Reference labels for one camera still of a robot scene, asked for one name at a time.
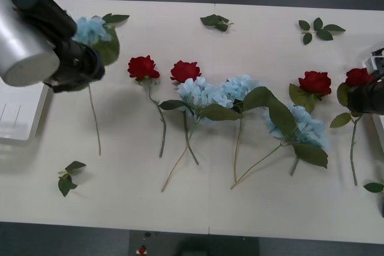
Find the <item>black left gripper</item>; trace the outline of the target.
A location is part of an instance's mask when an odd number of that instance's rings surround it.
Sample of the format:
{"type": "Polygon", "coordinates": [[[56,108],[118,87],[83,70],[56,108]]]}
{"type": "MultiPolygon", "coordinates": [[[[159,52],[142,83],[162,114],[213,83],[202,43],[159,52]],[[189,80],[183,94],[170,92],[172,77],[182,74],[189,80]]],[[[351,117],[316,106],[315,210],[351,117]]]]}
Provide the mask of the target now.
{"type": "Polygon", "coordinates": [[[59,58],[59,67],[44,84],[56,94],[81,91],[105,75],[100,54],[89,45],[68,40],[58,44],[54,52],[59,58]]]}

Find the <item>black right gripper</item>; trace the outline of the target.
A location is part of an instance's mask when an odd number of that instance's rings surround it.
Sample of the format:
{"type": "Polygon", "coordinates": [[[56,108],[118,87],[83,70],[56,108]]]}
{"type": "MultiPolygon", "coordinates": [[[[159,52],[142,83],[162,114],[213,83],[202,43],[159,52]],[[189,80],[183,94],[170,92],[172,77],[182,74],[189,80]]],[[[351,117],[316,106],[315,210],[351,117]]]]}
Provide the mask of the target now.
{"type": "Polygon", "coordinates": [[[347,108],[351,112],[384,114],[383,81],[351,88],[347,94],[347,108]]]}

